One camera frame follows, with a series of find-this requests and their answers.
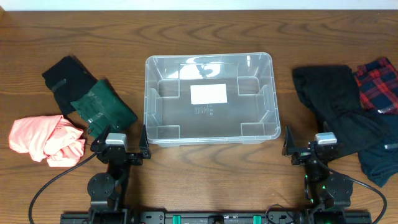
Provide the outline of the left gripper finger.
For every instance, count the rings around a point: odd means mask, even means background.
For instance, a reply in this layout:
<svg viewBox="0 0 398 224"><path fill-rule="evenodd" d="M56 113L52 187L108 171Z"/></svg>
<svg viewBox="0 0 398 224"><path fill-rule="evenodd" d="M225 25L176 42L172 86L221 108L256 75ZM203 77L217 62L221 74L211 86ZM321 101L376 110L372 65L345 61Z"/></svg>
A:
<svg viewBox="0 0 398 224"><path fill-rule="evenodd" d="M142 127L141 137L139 141L139 149L143 159L151 159L152 153L149 149L149 142L147 138L147 130L145 125L143 125Z"/></svg>
<svg viewBox="0 0 398 224"><path fill-rule="evenodd" d="M111 131L111 126L107 126L104 131L93 141L93 146L99 146L100 144L104 144L108 134Z"/></svg>

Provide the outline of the dark green garment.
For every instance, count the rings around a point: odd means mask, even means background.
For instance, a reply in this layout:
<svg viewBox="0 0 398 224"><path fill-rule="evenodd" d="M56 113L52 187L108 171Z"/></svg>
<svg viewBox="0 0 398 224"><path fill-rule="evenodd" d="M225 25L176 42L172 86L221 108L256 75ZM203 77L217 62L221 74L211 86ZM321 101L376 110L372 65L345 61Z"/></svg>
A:
<svg viewBox="0 0 398 224"><path fill-rule="evenodd" d="M71 102L80 118L88 125L90 136L97 138L108 126L120 133L137 121L137 116L111 89L106 80L99 80L79 100Z"/></svg>

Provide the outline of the large black garment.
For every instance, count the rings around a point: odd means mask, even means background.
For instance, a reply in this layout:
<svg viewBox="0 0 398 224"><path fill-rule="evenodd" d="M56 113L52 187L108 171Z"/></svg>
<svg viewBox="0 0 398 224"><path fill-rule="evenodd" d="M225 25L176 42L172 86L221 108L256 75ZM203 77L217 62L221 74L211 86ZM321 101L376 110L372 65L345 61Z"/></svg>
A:
<svg viewBox="0 0 398 224"><path fill-rule="evenodd" d="M382 147L387 127L362 109L349 66L298 67L292 70L292 77L300 102L342 145L339 157Z"/></svg>

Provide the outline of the pink garment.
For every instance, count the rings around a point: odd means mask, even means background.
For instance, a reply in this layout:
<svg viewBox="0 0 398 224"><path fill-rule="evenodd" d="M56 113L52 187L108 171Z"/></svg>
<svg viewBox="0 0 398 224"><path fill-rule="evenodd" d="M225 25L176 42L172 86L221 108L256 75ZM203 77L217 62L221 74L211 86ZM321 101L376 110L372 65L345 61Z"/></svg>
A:
<svg viewBox="0 0 398 224"><path fill-rule="evenodd" d="M50 167L73 167L85 152L82 134L62 115L22 118L12 125L9 147L33 161L46 160Z"/></svg>

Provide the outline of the dark teal garment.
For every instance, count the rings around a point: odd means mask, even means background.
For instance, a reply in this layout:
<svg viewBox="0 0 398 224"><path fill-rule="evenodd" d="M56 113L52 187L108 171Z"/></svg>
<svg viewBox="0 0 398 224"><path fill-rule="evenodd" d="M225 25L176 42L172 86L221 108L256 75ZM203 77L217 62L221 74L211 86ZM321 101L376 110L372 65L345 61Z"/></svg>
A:
<svg viewBox="0 0 398 224"><path fill-rule="evenodd" d="M383 187L397 173L397 115L381 114L387 134L381 143L358 153L363 173L378 187Z"/></svg>

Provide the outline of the red navy plaid garment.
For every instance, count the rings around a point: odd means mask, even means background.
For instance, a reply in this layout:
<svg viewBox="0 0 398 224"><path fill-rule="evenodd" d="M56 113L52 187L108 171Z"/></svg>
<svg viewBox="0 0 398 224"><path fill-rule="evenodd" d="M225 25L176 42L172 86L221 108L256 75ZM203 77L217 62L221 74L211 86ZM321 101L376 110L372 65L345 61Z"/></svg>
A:
<svg viewBox="0 0 398 224"><path fill-rule="evenodd" d="M353 75L366 110L397 114L397 69L387 57L358 66Z"/></svg>

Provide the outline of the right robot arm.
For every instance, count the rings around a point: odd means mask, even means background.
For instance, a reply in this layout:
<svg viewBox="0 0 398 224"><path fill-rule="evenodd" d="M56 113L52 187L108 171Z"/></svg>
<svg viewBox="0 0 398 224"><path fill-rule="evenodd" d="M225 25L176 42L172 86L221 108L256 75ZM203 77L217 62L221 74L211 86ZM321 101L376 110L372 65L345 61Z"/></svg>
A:
<svg viewBox="0 0 398 224"><path fill-rule="evenodd" d="M290 128L285 128L282 155L290 156L293 166L305 169L305 196L311 202L293 216L294 223L348 223L345 209L351 205L353 182L328 166L339 150L333 132L318 133L308 146L298 147Z"/></svg>

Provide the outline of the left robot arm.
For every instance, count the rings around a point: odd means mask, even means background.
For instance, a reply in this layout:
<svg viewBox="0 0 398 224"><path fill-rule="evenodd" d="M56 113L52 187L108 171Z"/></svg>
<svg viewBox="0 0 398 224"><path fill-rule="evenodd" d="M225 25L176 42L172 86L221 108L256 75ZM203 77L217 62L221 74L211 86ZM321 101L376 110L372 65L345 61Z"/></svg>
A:
<svg viewBox="0 0 398 224"><path fill-rule="evenodd" d="M92 142L90 150L108 168L88 182L91 202L86 223L139 223L134 213L124 205L124 199L131 167L141 166L144 159L151 158L145 126L141 131L139 149L139 152L127 152L126 135L112 133L109 126Z"/></svg>

